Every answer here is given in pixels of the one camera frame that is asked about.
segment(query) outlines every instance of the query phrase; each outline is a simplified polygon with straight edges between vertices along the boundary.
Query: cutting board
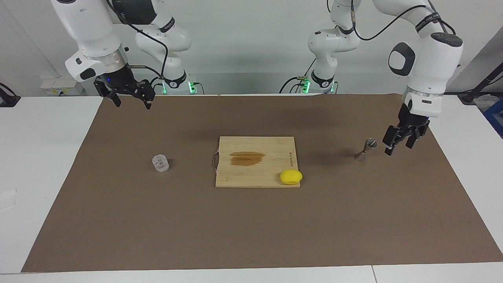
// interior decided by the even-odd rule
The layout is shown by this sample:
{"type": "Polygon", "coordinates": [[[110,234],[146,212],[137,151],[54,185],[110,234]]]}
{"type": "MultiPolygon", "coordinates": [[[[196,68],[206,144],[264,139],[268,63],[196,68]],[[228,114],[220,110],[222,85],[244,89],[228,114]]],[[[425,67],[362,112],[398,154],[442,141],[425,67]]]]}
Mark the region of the cutting board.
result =
{"type": "Polygon", "coordinates": [[[221,136],[218,150],[217,188],[300,188],[280,180],[298,170],[292,136],[221,136]]]}

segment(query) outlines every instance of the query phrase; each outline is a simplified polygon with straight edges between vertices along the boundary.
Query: lemon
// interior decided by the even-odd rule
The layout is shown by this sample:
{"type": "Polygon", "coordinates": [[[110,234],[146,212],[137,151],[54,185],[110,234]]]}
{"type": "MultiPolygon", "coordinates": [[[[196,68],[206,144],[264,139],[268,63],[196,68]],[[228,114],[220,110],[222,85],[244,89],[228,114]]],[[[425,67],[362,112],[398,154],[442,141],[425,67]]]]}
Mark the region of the lemon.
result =
{"type": "Polygon", "coordinates": [[[295,169],[285,170],[281,172],[280,179],[285,185],[295,185],[302,180],[302,173],[295,169]]]}

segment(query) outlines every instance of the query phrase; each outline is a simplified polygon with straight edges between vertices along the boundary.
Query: white table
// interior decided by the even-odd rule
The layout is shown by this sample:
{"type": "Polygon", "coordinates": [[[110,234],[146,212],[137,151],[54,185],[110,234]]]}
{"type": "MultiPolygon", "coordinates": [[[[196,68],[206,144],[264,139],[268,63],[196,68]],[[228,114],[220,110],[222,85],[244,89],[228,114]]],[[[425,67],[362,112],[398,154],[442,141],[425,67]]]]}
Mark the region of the white table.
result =
{"type": "MultiPolygon", "coordinates": [[[[100,97],[30,97],[0,108],[0,282],[502,282],[503,263],[16,274],[71,168],[100,97]]],[[[444,98],[431,130],[503,250],[503,140],[476,107],[444,98]]]]}

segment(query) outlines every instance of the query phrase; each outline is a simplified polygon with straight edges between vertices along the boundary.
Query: transparent container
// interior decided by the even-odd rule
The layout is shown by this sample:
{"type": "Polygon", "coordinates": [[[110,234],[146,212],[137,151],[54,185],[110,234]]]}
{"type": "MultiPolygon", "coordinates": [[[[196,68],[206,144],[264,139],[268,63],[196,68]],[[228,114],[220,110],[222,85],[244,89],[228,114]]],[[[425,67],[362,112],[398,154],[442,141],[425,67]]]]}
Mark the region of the transparent container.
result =
{"type": "Polygon", "coordinates": [[[166,156],[158,154],[152,158],[152,164],[154,164],[155,169],[158,172],[166,172],[170,168],[170,164],[167,162],[166,156]]]}

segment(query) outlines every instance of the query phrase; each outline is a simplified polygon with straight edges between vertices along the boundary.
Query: brown table mat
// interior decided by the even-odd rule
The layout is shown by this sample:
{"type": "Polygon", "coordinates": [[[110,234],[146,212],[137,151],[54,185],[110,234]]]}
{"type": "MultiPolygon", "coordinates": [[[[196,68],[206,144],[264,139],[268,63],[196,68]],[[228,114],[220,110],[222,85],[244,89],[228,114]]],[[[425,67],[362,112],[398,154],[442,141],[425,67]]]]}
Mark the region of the brown table mat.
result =
{"type": "Polygon", "coordinates": [[[101,104],[23,272],[503,261],[431,132],[352,158],[397,123],[398,95],[121,99],[101,104]],[[302,187],[215,188],[221,135],[294,136],[302,187]]]}

